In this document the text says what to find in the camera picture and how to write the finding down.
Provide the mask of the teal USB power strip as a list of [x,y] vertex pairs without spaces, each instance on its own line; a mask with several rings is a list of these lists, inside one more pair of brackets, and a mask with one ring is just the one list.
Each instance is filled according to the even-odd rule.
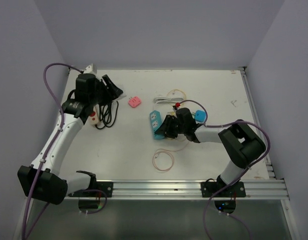
[[162,117],[160,112],[157,110],[153,110],[152,112],[150,112],[149,120],[152,128],[153,138],[158,141],[165,139],[164,135],[159,135],[155,133],[155,131],[158,130],[159,127],[162,125]]

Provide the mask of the pink plug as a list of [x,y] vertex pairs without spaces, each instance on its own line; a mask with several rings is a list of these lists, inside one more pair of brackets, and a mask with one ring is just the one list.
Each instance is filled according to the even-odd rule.
[[132,108],[138,107],[142,103],[138,96],[134,96],[128,100],[128,105]]

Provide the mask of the blue adapter plug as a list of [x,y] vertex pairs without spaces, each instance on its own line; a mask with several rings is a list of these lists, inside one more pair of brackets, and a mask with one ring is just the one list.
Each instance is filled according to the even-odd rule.
[[204,121],[206,120],[206,113],[205,113],[205,111],[197,110],[195,112],[195,114],[194,114],[194,119],[198,123],[204,123]]

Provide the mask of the beige power strip red sockets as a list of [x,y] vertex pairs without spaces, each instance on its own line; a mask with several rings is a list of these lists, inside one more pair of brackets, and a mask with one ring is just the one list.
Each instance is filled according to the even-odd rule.
[[98,125],[100,122],[100,117],[99,117],[99,106],[96,105],[93,107],[92,113],[88,117],[88,121],[91,126]]

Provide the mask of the white power strip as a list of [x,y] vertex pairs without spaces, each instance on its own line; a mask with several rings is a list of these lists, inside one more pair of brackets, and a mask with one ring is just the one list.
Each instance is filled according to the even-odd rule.
[[118,88],[121,89],[123,91],[123,93],[120,94],[120,96],[116,99],[116,101],[119,101],[119,100],[121,100],[121,99],[123,99],[127,96],[126,93],[125,93],[125,88],[122,84],[119,84]]

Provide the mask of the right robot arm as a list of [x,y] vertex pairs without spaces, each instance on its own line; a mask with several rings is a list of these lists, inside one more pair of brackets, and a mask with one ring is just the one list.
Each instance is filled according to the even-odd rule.
[[266,139],[263,141],[250,126],[261,130],[257,125],[241,119],[224,125],[204,125],[194,119],[188,108],[181,108],[175,115],[167,115],[154,133],[170,139],[182,134],[193,143],[222,144],[230,162],[217,177],[216,189],[221,196],[228,196],[234,191],[234,184],[270,149],[268,135],[263,133]]

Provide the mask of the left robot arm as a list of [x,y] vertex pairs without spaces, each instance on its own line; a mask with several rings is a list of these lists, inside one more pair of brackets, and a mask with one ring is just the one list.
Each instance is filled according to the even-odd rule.
[[78,170],[74,177],[62,179],[60,168],[77,133],[91,116],[95,106],[105,106],[117,100],[123,91],[104,75],[81,73],[61,106],[60,116],[52,135],[40,154],[29,166],[21,166],[18,179],[25,196],[59,205],[66,196],[81,191],[93,196],[98,189],[94,173]]

